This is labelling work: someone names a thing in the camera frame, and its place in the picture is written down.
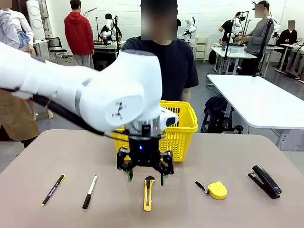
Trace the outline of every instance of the brown apron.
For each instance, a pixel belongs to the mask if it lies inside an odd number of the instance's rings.
[[[3,90],[0,90],[0,124],[9,137],[16,141],[39,135],[26,101]]]

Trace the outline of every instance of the baseball cap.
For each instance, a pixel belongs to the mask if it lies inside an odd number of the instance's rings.
[[[264,7],[266,7],[266,8],[269,8],[269,7],[270,7],[270,4],[269,4],[268,1],[260,1],[258,4],[263,4]]]
[[[177,10],[177,0],[142,0],[141,8],[151,14],[165,14]]]

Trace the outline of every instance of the white brick wall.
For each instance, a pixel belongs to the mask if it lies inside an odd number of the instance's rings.
[[[282,20],[282,28],[287,27],[289,19],[297,20],[297,30],[300,30],[301,10],[303,9],[303,0],[270,0],[272,16],[278,21]],[[70,13],[69,0],[47,0],[47,7],[51,21],[53,35],[60,37],[65,49],[69,50],[64,33],[64,18]],[[223,33],[218,31],[226,20],[233,18],[238,11],[249,10],[248,33],[255,27],[259,19],[254,18],[254,11],[251,9],[254,5],[251,0],[178,0],[179,14],[182,26],[186,25],[185,19],[194,17],[196,20],[197,36],[208,37],[208,51],[214,43],[222,38]],[[98,16],[99,30],[105,25],[105,14],[111,13],[118,16],[119,28],[123,34],[123,40],[141,34],[141,0],[82,0],[82,13],[98,7],[97,10],[89,14],[89,20],[92,24],[94,37],[97,38],[96,22],[94,16]]]

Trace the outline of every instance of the red jacket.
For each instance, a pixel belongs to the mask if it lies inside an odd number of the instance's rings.
[[[80,13],[71,12],[65,19],[66,40],[75,55],[90,55],[94,49],[91,25]]]

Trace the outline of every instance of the yellow plastic crate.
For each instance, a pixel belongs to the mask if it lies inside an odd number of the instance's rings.
[[[192,136],[198,130],[198,119],[187,102],[161,101],[161,106],[179,116],[179,121],[166,130],[166,138],[160,140],[160,151],[172,151],[175,162],[184,161]],[[128,140],[128,136],[113,133],[113,137]],[[128,142],[115,140],[116,151],[121,147],[129,149]]]

